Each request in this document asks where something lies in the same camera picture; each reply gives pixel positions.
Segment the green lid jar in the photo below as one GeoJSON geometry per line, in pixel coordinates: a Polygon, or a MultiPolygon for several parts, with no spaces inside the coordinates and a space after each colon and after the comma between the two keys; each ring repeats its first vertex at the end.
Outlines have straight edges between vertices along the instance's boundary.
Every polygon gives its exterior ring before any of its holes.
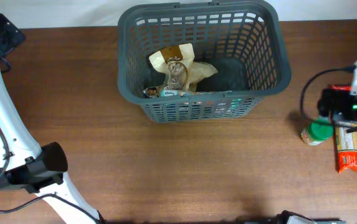
{"type": "Polygon", "coordinates": [[[333,126],[326,119],[317,119],[300,133],[300,138],[309,146],[316,146],[333,135],[333,126]]]}

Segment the orange spaghetti pasta package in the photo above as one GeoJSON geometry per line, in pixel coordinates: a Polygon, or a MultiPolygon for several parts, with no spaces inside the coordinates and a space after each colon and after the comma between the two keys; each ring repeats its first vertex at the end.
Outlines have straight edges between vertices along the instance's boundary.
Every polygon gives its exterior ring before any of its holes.
{"type": "MultiPolygon", "coordinates": [[[[329,89],[339,94],[339,103],[334,106],[333,120],[341,125],[348,125],[351,128],[357,126],[357,122],[351,114],[351,103],[347,100],[350,95],[350,86],[330,85],[329,89]]],[[[344,170],[357,172],[357,132],[347,133],[348,128],[335,128],[335,144],[337,152],[337,170],[342,173],[344,170]]]]}

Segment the beige paper bag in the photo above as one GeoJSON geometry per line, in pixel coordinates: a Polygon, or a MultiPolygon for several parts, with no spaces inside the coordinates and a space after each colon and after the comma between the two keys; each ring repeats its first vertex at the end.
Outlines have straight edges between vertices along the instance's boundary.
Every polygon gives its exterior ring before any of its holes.
{"type": "Polygon", "coordinates": [[[206,62],[193,62],[188,70],[183,90],[189,90],[191,84],[196,84],[205,78],[216,74],[217,69],[206,62]]]}

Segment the brown mushroom snack bag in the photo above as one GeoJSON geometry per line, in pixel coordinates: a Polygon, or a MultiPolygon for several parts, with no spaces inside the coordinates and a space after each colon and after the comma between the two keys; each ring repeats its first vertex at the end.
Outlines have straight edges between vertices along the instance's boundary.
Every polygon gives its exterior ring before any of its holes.
{"type": "Polygon", "coordinates": [[[154,70],[166,75],[162,85],[143,90],[145,98],[183,96],[183,86],[188,70],[194,60],[192,44],[181,44],[165,47],[149,56],[154,70]]]}

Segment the Kleenex tissue multipack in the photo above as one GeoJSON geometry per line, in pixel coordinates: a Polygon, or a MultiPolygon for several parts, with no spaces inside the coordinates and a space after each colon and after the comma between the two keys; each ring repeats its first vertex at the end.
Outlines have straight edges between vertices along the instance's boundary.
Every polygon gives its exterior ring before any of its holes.
{"type": "Polygon", "coordinates": [[[231,91],[192,92],[183,90],[162,90],[162,97],[183,99],[179,103],[167,103],[167,120],[184,121],[195,119],[230,118],[239,112],[242,98],[233,97],[231,91]]]}

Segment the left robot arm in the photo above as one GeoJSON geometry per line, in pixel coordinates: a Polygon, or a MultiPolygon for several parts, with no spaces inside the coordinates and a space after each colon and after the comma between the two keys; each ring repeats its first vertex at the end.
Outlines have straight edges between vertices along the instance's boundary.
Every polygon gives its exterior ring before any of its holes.
{"type": "MultiPolygon", "coordinates": [[[[0,14],[0,64],[25,41],[25,35],[0,14]]],[[[100,212],[81,196],[67,170],[64,150],[57,142],[41,146],[30,134],[7,92],[0,66],[0,190],[25,189],[36,197],[0,214],[16,212],[45,200],[65,223],[105,223],[100,212]]]]}

